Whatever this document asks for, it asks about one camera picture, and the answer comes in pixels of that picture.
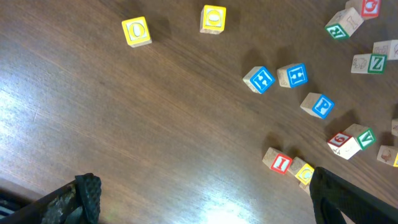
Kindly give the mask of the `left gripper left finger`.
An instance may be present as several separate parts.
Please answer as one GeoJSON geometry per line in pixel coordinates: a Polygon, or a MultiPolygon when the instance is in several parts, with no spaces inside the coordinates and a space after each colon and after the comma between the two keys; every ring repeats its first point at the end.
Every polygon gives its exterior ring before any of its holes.
{"type": "Polygon", "coordinates": [[[100,197],[101,179],[92,173],[77,175],[34,202],[1,191],[1,223],[98,223],[100,197]]]}

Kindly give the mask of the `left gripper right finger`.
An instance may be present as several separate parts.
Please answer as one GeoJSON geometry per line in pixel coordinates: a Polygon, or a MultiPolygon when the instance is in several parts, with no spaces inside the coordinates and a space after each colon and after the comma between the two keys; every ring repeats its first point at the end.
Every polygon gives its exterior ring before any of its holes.
{"type": "Polygon", "coordinates": [[[397,224],[397,209],[323,167],[316,167],[310,183],[317,223],[397,224]]]}

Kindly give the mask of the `yellow C block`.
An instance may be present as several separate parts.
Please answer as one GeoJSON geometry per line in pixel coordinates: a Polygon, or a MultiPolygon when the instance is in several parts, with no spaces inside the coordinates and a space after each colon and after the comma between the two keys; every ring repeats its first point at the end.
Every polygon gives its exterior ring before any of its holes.
{"type": "Polygon", "coordinates": [[[295,157],[288,171],[301,183],[308,185],[312,179],[314,168],[299,157],[295,157]]]}

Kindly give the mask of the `red I block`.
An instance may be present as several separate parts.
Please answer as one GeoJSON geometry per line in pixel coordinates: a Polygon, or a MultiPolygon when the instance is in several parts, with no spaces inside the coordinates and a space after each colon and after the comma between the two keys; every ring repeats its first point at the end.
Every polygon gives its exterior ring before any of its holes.
{"type": "Polygon", "coordinates": [[[292,161],[293,159],[291,157],[273,147],[268,148],[262,159],[262,162],[270,168],[270,170],[282,175],[286,174],[292,161]]]}

